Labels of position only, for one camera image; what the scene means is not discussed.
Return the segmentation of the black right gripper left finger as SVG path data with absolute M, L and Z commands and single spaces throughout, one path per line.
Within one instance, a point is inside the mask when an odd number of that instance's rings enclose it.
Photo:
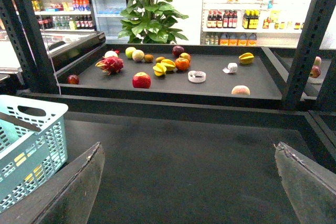
M 87 223 L 104 167 L 97 142 L 50 180 L 1 213 L 1 223 Z

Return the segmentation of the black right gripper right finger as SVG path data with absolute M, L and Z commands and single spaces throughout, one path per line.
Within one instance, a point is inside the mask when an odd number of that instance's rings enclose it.
M 275 160 L 300 223 L 335 223 L 335 173 L 279 142 Z

